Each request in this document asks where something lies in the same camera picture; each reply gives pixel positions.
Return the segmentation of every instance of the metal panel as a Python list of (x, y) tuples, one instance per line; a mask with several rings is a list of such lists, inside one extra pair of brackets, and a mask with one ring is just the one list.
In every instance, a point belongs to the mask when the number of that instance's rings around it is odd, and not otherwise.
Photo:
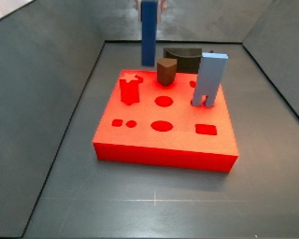
[(84, 2), (0, 21), (0, 236), (21, 236), (103, 39)]
[[(107, 40), (140, 40), (134, 0), (91, 1)], [(272, 0), (169, 0), (158, 40), (242, 42)]]
[(299, 0), (277, 0), (243, 45), (299, 116)]
[(229, 174), (99, 162), (91, 144), (140, 44), (106, 44), (27, 237), (299, 237), (299, 121), (241, 45), (158, 44), (229, 54), (222, 81), (241, 151)]

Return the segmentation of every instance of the blue block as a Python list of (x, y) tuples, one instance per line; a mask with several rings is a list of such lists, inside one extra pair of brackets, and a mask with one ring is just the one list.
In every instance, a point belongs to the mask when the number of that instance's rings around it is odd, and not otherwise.
[(143, 0), (140, 5), (142, 18), (142, 65), (155, 66), (158, 1)]
[(202, 60), (198, 70), (197, 87), (193, 105), (202, 106), (202, 96), (206, 95), (205, 105), (213, 107), (221, 80), (223, 78), (227, 54), (202, 53)]

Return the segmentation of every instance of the rectangular hole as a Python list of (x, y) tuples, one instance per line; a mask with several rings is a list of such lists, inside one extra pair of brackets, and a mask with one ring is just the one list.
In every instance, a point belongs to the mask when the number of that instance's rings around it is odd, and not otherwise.
[(210, 124), (197, 124), (197, 134), (217, 135), (217, 128)]

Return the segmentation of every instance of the circular hole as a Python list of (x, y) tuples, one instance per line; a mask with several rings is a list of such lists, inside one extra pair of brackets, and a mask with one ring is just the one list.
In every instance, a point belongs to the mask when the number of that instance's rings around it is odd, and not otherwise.
[(174, 103), (174, 100), (169, 96), (159, 96), (155, 100), (155, 103), (161, 107), (169, 107)]
[(161, 131), (161, 132), (167, 132), (171, 131), (174, 129), (174, 125), (163, 120), (155, 121), (151, 124), (154, 130)]
[(195, 83), (193, 80), (190, 81), (190, 86), (191, 86), (193, 88), (197, 87), (197, 83)]
[(128, 128), (134, 128), (136, 125), (138, 125), (138, 123), (134, 120), (130, 120), (130, 121), (126, 122), (126, 126)]

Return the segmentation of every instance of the shape sorter board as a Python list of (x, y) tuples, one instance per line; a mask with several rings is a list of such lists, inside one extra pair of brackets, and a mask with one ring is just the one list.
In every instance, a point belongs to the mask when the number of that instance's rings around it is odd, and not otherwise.
[[(132, 105), (120, 79), (142, 79)], [(238, 148), (222, 86), (209, 108), (191, 105), (195, 85), (197, 74), (177, 73), (162, 87), (155, 71), (122, 71), (92, 141), (99, 160), (231, 171)]]

